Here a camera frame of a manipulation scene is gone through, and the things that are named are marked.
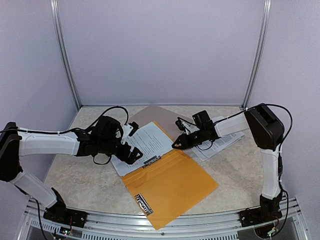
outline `marble surface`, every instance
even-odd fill
[[[216,106],[162,106],[163,108],[191,117],[207,110],[210,117],[230,116],[238,107]],[[130,116],[145,106],[129,106]],[[83,107],[72,123],[72,128],[86,128],[106,108]],[[113,109],[109,116],[124,122],[126,115],[121,109]],[[215,213],[237,210],[259,205],[262,190],[262,158],[249,130],[231,147],[206,161],[200,161],[191,151],[186,151],[209,173],[219,187],[186,214]],[[99,154],[96,162],[105,162],[106,156]],[[140,208],[129,194],[112,164],[96,165],[93,158],[57,155],[47,174],[45,183],[59,191],[66,205],[82,210],[118,214],[140,214]]]

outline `clipboard clip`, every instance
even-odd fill
[[[161,159],[161,156],[153,156],[143,163],[144,166],[142,168],[144,169],[144,168],[150,166],[151,164],[154,164],[156,161],[158,161],[160,159]]]

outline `robotic arm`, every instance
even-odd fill
[[[18,128],[9,122],[0,135],[0,180],[10,182],[20,191],[38,200],[46,207],[44,218],[84,227],[87,213],[66,208],[60,194],[48,188],[31,173],[22,169],[19,157],[35,154],[63,154],[76,157],[105,154],[112,155],[131,165],[142,157],[142,152],[126,142],[139,126],[120,122],[109,116],[101,116],[89,129],[73,128],[65,132],[44,132]]]
[[[179,118],[175,123],[185,133],[173,143],[174,149],[185,150],[204,141],[215,141],[229,134],[251,130],[262,155],[263,188],[260,207],[239,213],[241,224],[247,227],[280,219],[282,214],[279,203],[283,195],[280,183],[283,171],[281,152],[285,128],[277,116],[262,103],[217,122],[213,122],[205,110],[192,117],[199,130],[191,133],[185,122]]]

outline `white paper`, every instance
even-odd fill
[[[224,117],[222,117],[222,116],[218,116],[218,117],[213,118],[212,121],[216,122],[216,121],[221,120],[223,118]],[[194,132],[196,130],[198,130],[198,128],[195,127],[192,129],[192,132]],[[228,136],[224,136],[224,137],[221,137],[221,138],[215,140],[211,147],[210,147],[210,145],[211,145],[210,141],[204,141],[202,144],[198,145],[198,147],[193,147],[191,149],[199,157],[200,160],[205,161],[205,160],[211,158],[212,156],[218,154],[223,149],[230,147],[232,144],[239,141],[244,135],[245,134],[240,131],[240,132],[233,133]]]
[[[168,153],[172,150],[173,144],[172,140],[154,122],[139,128],[133,136],[128,137],[127,143],[131,147],[137,147],[143,156],[134,164],[129,165],[113,155],[111,163],[121,177],[144,166],[144,162],[150,158]]]

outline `open folder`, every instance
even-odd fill
[[[122,181],[156,230],[184,214],[218,187],[202,167],[177,149],[123,176]]]

